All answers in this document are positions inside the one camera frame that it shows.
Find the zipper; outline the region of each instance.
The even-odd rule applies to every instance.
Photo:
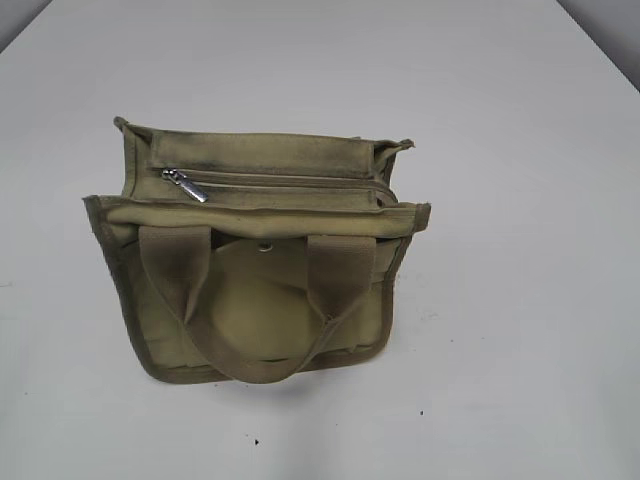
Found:
[[[252,173],[202,172],[197,170],[178,170],[165,168],[162,178],[182,188],[190,197],[199,202],[206,202],[208,195],[198,185],[238,185],[249,187],[310,187],[310,188],[362,188],[375,190],[393,202],[397,202],[390,188],[375,180],[358,180],[353,178],[309,177],[295,175],[265,175]]]
[[[162,178],[179,186],[191,198],[199,201],[200,203],[204,203],[209,199],[209,195],[189,180],[189,177],[180,170],[176,170],[175,168],[165,168],[162,170]]]

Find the canvas bag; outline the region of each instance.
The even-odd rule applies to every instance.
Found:
[[[384,347],[430,213],[389,188],[411,140],[114,123],[124,189],[84,202],[147,373],[271,383]]]

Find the zipper pull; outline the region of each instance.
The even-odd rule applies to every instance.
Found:
[[[189,178],[176,168],[165,168],[162,170],[162,178],[178,185],[191,198],[204,203],[209,199],[209,195],[198,188]]]

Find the fabric strap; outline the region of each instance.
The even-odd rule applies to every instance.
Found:
[[[244,358],[198,311],[198,297],[209,274],[209,227],[142,226],[138,238],[151,284],[202,356],[216,370],[247,383],[284,380],[322,351],[369,291],[376,252],[373,237],[307,237],[307,298],[321,322],[320,333],[304,356],[266,362]]]

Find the white table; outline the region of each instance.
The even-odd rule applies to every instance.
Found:
[[[149,378],[80,200],[116,114],[413,138],[385,353]],[[640,97],[553,1],[56,0],[0,55],[0,152],[0,478],[640,476]]]

